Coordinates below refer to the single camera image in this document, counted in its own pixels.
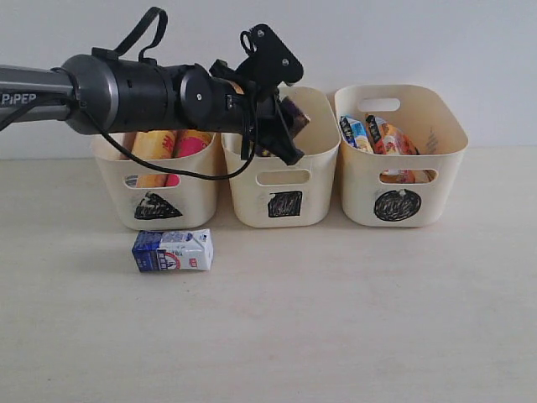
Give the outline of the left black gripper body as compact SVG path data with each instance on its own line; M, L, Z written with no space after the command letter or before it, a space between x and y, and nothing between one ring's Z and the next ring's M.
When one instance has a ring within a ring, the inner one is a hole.
M224 60L209 69L212 95L208 127L247 139L283 139L285 112L280 90L262 86L248 71L233 70Z

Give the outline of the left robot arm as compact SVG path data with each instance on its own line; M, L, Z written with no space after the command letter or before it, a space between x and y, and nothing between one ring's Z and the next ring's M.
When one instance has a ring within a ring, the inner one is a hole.
M161 66L103 55L75 55L50 70L1 68L1 126L63 121L80 134L195 129L241 133L294 165L302 157L290 130L292 115L279 98L280 83L304 75L292 55L250 56L238 68L216 60Z

